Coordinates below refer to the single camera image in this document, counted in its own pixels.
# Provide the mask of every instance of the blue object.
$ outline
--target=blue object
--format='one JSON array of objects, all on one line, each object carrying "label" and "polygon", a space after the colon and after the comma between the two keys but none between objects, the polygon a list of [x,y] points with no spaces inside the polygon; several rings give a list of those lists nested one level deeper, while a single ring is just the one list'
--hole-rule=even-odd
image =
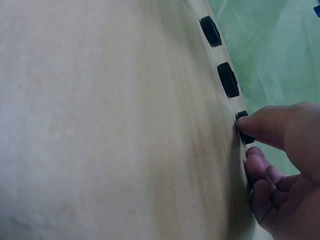
[{"label": "blue object", "polygon": [[318,18],[320,18],[320,5],[313,8]]}]

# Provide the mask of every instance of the fingernail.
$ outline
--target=fingernail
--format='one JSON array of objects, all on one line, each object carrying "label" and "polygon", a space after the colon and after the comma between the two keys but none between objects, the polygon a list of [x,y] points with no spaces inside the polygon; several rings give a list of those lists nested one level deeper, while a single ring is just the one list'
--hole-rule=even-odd
[{"label": "fingernail", "polygon": [[237,123],[238,125],[246,124],[246,121],[248,120],[248,118],[249,118],[249,116],[240,117],[236,123]]}]

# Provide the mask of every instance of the beige surface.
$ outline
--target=beige surface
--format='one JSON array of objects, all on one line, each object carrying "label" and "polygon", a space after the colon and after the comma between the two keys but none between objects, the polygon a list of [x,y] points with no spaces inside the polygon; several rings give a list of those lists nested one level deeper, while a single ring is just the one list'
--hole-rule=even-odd
[{"label": "beige surface", "polygon": [[201,0],[0,0],[0,236],[244,239],[235,113]]}]

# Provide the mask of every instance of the black rubber stopper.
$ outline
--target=black rubber stopper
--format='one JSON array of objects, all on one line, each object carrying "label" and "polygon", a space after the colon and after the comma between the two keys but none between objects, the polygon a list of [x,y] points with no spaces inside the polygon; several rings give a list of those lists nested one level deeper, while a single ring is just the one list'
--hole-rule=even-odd
[{"label": "black rubber stopper", "polygon": [[235,73],[232,71],[228,62],[222,63],[217,67],[219,77],[224,88],[225,94],[229,98],[238,97],[239,88]]},{"label": "black rubber stopper", "polygon": [[211,47],[218,47],[222,45],[218,28],[210,16],[201,18],[200,25]]},{"label": "black rubber stopper", "polygon": [[[242,118],[244,116],[248,116],[247,111],[238,112],[235,116],[235,119],[236,119],[236,121],[238,121],[239,118]],[[240,138],[244,144],[246,144],[246,145],[253,144],[255,142],[255,139],[252,136],[245,135],[242,132],[239,132],[239,133],[240,133]]]}]

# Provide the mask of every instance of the green background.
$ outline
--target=green background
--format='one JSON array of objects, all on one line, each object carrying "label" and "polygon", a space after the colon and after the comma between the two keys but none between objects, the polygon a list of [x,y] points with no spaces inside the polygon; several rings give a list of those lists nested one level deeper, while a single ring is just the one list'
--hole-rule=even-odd
[{"label": "green background", "polygon": [[[231,55],[249,113],[267,105],[320,103],[317,0],[209,0]],[[298,170],[263,144],[272,164]]]}]

